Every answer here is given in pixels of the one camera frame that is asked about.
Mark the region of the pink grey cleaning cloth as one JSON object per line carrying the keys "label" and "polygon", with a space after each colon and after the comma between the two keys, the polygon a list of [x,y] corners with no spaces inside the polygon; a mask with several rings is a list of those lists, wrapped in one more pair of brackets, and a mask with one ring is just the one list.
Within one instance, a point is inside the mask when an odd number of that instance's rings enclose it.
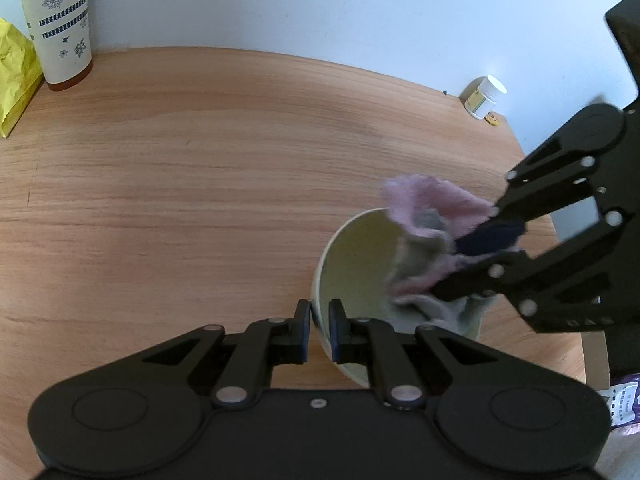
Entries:
{"label": "pink grey cleaning cloth", "polygon": [[386,278],[383,320],[399,333],[431,325],[466,335],[491,300],[472,295],[442,301],[428,290],[480,260],[457,254],[456,240],[489,219],[492,203],[447,180],[418,174],[387,180],[383,196],[388,220],[401,229]]}

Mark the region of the pale green bowl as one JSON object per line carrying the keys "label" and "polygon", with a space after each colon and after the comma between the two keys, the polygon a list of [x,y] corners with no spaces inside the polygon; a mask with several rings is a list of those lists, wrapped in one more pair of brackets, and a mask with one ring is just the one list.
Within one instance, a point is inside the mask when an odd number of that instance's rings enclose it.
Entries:
{"label": "pale green bowl", "polygon": [[438,238],[444,222],[428,214],[427,238],[414,237],[388,218],[384,208],[347,220],[323,249],[314,270],[311,303],[314,324],[327,356],[332,354],[329,303],[341,300],[350,318],[377,318],[411,335],[423,324],[475,339],[494,298],[469,295],[452,301],[425,289],[428,278],[446,268],[447,249]]}

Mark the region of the purple white package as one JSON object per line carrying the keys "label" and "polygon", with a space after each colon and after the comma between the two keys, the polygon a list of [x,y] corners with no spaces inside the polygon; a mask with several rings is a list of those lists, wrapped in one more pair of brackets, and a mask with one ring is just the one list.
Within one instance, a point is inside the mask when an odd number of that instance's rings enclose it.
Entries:
{"label": "purple white package", "polygon": [[611,416],[613,428],[637,425],[639,422],[639,375],[615,379],[614,384],[600,391]]}

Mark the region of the small yellow tag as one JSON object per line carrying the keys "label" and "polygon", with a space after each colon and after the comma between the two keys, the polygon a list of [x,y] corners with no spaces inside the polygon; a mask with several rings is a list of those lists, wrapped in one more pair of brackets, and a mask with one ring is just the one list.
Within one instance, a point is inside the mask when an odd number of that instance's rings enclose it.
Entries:
{"label": "small yellow tag", "polygon": [[485,120],[486,122],[488,122],[488,124],[491,124],[492,126],[498,126],[500,122],[499,117],[493,112],[489,112],[485,116]]}

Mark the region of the white tumbler red lid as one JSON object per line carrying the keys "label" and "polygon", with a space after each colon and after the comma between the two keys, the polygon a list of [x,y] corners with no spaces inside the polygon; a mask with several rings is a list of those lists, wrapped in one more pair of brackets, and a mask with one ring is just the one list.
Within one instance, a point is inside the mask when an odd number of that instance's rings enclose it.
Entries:
{"label": "white tumbler red lid", "polygon": [[73,87],[92,69],[89,0],[21,0],[30,40],[53,91]]}

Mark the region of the yellow bag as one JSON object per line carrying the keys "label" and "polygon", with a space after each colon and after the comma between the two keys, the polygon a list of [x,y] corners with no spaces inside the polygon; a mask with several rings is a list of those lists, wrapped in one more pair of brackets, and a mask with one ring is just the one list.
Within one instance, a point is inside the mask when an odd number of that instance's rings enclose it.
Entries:
{"label": "yellow bag", "polygon": [[13,24],[1,20],[1,137],[10,136],[42,81],[43,72],[32,42]]}

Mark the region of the small white jar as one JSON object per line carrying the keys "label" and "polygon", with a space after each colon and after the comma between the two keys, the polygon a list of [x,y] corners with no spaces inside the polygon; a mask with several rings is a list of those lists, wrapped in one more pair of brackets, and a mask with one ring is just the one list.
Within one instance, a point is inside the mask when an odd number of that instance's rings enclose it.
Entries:
{"label": "small white jar", "polygon": [[473,118],[482,120],[507,94],[506,86],[497,77],[486,75],[472,81],[462,92],[460,101]]}

